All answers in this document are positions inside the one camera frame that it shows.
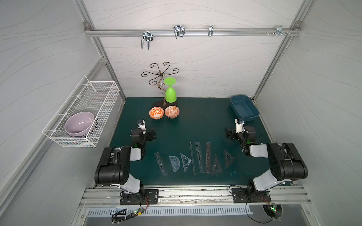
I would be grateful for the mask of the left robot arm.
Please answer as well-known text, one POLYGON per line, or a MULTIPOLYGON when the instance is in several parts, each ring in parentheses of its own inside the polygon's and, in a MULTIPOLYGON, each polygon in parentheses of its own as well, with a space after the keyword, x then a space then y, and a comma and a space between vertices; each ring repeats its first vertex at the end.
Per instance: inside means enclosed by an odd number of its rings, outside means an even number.
POLYGON ((131 162, 145 157, 146 144, 156 139, 154 129, 133 129, 129 146, 106 147, 94 174, 96 185, 115 186, 126 194, 142 193, 143 184, 130 173, 131 162))

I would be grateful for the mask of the clear protractor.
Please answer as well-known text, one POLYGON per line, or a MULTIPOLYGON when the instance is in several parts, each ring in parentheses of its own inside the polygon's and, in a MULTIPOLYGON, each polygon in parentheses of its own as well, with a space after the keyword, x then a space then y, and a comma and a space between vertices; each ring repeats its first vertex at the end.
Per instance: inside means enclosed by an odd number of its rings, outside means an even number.
POLYGON ((170 160, 173 172, 177 172, 181 165, 180 159, 177 156, 171 155, 171 156, 169 156, 169 160, 170 160))

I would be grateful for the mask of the thin clear straight ruler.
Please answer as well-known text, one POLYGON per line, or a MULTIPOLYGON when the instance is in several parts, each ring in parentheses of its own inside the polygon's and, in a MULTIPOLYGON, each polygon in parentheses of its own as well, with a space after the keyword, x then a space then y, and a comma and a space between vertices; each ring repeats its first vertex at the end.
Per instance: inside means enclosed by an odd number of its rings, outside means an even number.
POLYGON ((191 154, 191 160, 192 160, 193 175, 196 175, 196 169, 195 169, 195 161, 194 161, 194 155, 193 155, 192 142, 189 143, 189 146, 190 146, 190 154, 191 154))

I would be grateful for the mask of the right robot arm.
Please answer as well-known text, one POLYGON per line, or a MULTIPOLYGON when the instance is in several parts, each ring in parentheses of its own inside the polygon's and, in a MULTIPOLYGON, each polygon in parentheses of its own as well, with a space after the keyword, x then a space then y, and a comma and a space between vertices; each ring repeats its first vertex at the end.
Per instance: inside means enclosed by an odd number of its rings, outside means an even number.
POLYGON ((269 169, 253 178, 243 193, 248 197, 265 195, 286 182, 306 179, 308 169, 293 143, 257 144, 256 128, 237 124, 235 130, 225 129, 226 137, 241 144, 242 152, 248 157, 266 158, 269 169))

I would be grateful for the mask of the blue plastic storage box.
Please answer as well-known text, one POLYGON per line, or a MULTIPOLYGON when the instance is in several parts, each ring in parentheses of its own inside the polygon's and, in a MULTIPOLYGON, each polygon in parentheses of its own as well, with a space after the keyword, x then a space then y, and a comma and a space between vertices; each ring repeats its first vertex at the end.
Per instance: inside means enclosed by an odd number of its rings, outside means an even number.
POLYGON ((230 102, 231 108, 239 119, 253 121, 260 114, 253 101, 246 95, 233 96, 230 102))

